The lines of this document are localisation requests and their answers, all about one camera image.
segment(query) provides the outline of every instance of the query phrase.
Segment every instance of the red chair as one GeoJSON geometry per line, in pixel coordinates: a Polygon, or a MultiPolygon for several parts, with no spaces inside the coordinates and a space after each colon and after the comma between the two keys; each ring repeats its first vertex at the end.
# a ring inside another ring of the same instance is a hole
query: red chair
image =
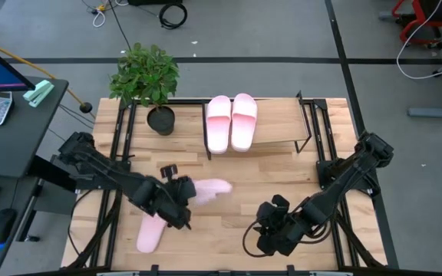
{"type": "MultiPolygon", "coordinates": [[[[408,15],[401,15],[397,13],[397,10],[405,2],[405,0],[398,1],[391,11],[391,15],[393,18],[396,18],[396,23],[404,27],[404,30],[400,33],[400,39],[404,43],[409,38],[408,35],[430,17],[430,15],[434,12],[434,9],[436,9],[439,1],[440,0],[413,0],[412,7],[414,8],[414,13],[408,15]]],[[[436,13],[433,15],[430,21],[424,25],[423,28],[426,26],[432,29],[434,35],[429,38],[417,38],[415,35],[411,40],[409,40],[409,43],[425,44],[428,48],[442,49],[442,31],[440,30],[440,27],[442,27],[442,2],[436,13]]]]}

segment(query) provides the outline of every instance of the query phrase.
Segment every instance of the wooden tabletop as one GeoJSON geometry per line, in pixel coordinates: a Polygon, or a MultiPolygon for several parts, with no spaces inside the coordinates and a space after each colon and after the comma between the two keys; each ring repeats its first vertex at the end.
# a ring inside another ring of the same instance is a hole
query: wooden tabletop
{"type": "MultiPolygon", "coordinates": [[[[338,155],[345,158],[353,153],[356,135],[346,99],[327,99],[331,127],[338,155]]],[[[305,197],[319,192],[315,162],[318,158],[315,136],[300,154],[293,142],[260,143],[252,145],[247,153],[229,149],[223,155],[207,159],[203,145],[201,107],[195,105],[170,106],[176,114],[175,130],[169,136],[159,136],[145,122],[147,108],[138,107],[130,154],[132,171],[160,177],[159,168],[176,163],[180,175],[192,179],[220,178],[233,185],[233,191],[221,195],[204,206],[190,206],[193,217],[192,231],[168,228],[164,231],[157,250],[152,254],[140,253],[136,249],[142,211],[122,201],[117,240],[114,248],[114,270],[150,270],[159,265],[160,270],[262,270],[282,271],[286,265],[296,270],[336,269],[332,238],[317,245],[299,245],[286,257],[276,254],[267,258],[251,258],[242,249],[242,235],[255,219],[257,208],[270,201],[275,194],[286,197],[295,207],[305,197]]],[[[108,156],[117,119],[118,102],[101,99],[94,126],[97,149],[108,156]]],[[[318,113],[323,129],[323,119],[318,113]]],[[[127,125],[129,113],[124,115],[127,125]]],[[[124,146],[126,127],[122,128],[118,153],[124,146]]],[[[330,159],[325,136],[325,155],[330,159]]],[[[78,249],[84,248],[93,235],[101,200],[101,191],[93,191],[82,200],[74,211],[71,236],[78,249]]],[[[352,226],[373,256],[386,263],[378,223],[371,199],[364,194],[350,191],[347,194],[352,226]]],[[[99,264],[103,264],[108,234],[101,246],[99,264]]],[[[341,233],[346,264],[350,264],[347,242],[341,233]]],[[[251,252],[256,248],[257,234],[251,231],[246,244],[251,252]]],[[[62,265],[71,263],[76,253],[67,243],[62,265]]]]}

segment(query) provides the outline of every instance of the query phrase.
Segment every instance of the concrete floor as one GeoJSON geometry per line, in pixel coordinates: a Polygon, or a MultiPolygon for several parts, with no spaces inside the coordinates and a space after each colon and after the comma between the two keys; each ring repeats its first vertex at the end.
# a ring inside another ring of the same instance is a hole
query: concrete floor
{"type": "MultiPolygon", "coordinates": [[[[97,5],[98,0],[87,0],[97,5]]],[[[332,0],[347,58],[395,58],[400,28],[377,20],[395,0],[332,0]]],[[[248,92],[255,96],[348,97],[324,1],[185,0],[186,24],[160,28],[157,18],[132,6],[117,15],[131,43],[158,44],[175,57],[333,58],[333,64],[180,64],[179,97],[248,92]]],[[[146,6],[158,12],[160,6],[146,6]]],[[[0,46],[24,58],[116,58],[126,45],[111,12],[101,28],[78,0],[11,0],[0,11],[0,46]]],[[[442,58],[442,51],[410,47],[403,58],[442,58]]],[[[84,101],[97,106],[107,97],[114,64],[41,64],[84,101]]],[[[40,76],[16,64],[23,74],[40,76]]],[[[437,66],[404,66],[425,75],[437,66]]],[[[350,64],[365,126],[395,148],[395,158],[378,177],[400,268],[442,271],[442,120],[414,119],[408,107],[442,107],[442,78],[410,80],[394,65],[350,64]]],[[[62,103],[78,110],[66,95],[62,103]]],[[[58,111],[51,129],[62,137],[86,131],[58,111]]],[[[48,132],[38,154],[57,152],[61,140],[48,132]]],[[[64,250],[66,215],[40,214],[31,233],[37,244],[15,244],[0,275],[55,270],[64,250]]]]}

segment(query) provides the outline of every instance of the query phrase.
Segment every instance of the pink slide sandal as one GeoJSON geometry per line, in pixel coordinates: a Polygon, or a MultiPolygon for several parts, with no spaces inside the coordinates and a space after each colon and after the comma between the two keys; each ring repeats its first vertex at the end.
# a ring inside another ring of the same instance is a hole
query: pink slide sandal
{"type": "MultiPolygon", "coordinates": [[[[197,205],[203,205],[216,198],[218,193],[231,192],[232,186],[221,179],[204,179],[194,181],[197,196],[193,199],[197,205]]],[[[163,230],[167,226],[159,215],[153,217],[143,214],[143,221],[137,235],[136,248],[139,252],[151,253],[160,243],[163,230]]]]}
{"type": "Polygon", "coordinates": [[[228,149],[231,101],[227,96],[214,97],[207,105],[207,147],[211,153],[221,154],[228,149]]]}
{"type": "Polygon", "coordinates": [[[252,145],[257,122],[257,103],[248,94],[238,94],[233,101],[231,147],[245,152],[252,145]]]}

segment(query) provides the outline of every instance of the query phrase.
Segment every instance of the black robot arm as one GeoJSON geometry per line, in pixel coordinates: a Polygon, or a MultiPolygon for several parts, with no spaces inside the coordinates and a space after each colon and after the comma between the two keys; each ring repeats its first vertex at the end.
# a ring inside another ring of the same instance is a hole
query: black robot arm
{"type": "Polygon", "coordinates": [[[254,228],[260,233],[257,247],[265,255],[276,251],[290,255],[304,235],[316,236],[329,220],[335,219],[338,203],[347,191],[370,171],[388,165],[392,157],[391,146],[373,133],[364,133],[354,154],[331,165],[333,181],[324,191],[306,198],[292,212],[281,195],[274,195],[272,204],[260,205],[256,220],[260,226],[254,228]]]}
{"type": "Polygon", "coordinates": [[[73,176],[76,180],[112,182],[117,189],[116,199],[103,224],[97,229],[78,259],[68,266],[69,268],[80,268],[86,262],[114,216],[118,215],[117,198],[122,194],[148,215],[158,214],[169,226],[178,229],[183,226],[190,228],[190,210],[187,205],[188,199],[196,196],[196,190],[192,179],[187,176],[173,179],[176,166],[162,168],[162,176],[168,178],[167,183],[152,176],[129,172],[122,162],[113,161],[99,153],[94,148],[94,140],[89,133],[72,134],[61,146],[59,153],[60,161],[77,168],[79,175],[73,176]]]}

